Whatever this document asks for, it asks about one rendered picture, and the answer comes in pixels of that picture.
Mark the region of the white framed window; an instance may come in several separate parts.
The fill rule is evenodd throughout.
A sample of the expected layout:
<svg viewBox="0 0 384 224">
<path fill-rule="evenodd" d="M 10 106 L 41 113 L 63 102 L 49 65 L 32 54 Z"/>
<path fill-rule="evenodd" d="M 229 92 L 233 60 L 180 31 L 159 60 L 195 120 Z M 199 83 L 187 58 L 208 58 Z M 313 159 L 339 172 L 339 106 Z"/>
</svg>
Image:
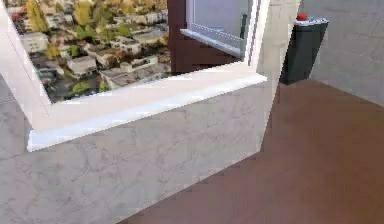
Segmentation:
<svg viewBox="0 0 384 224">
<path fill-rule="evenodd" d="M 0 0 L 0 76 L 32 126 L 30 152 L 195 103 L 267 77 L 256 72 L 270 0 L 252 0 L 240 62 L 53 103 Z"/>
</svg>

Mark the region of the dark grey cabinet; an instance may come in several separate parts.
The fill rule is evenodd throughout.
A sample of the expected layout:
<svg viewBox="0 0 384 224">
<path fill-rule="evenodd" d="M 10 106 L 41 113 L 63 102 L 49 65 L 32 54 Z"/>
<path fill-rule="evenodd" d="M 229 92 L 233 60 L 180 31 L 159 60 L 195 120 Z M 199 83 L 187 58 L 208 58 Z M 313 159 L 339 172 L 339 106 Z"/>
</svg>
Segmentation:
<svg viewBox="0 0 384 224">
<path fill-rule="evenodd" d="M 290 85 L 308 79 L 323 41 L 329 20 L 309 17 L 294 24 L 279 82 Z"/>
</svg>

